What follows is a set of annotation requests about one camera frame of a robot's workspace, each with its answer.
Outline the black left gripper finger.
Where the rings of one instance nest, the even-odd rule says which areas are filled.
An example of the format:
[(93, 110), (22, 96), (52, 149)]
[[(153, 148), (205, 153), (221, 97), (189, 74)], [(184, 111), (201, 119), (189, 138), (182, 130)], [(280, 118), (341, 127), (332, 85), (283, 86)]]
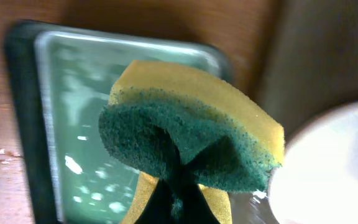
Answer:
[(196, 184), (173, 189), (160, 180), (135, 224), (219, 224), (219, 221)]

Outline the green and yellow sponge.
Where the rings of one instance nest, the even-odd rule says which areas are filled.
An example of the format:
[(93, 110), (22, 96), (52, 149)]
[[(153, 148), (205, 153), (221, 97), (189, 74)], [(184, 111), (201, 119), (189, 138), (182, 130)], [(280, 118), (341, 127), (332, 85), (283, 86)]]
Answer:
[(124, 223), (135, 223), (157, 182), (196, 184), (219, 223), (229, 193), (264, 191), (284, 158), (284, 130), (248, 96), (197, 68), (135, 60), (99, 117), (109, 155), (140, 171)]

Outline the white plate bottom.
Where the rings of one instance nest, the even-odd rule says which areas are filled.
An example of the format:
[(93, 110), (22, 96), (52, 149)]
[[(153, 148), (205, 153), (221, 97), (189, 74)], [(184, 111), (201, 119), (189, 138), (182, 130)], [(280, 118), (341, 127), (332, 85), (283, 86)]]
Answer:
[(269, 204), (279, 223), (358, 223), (358, 102), (305, 126), (287, 144)]

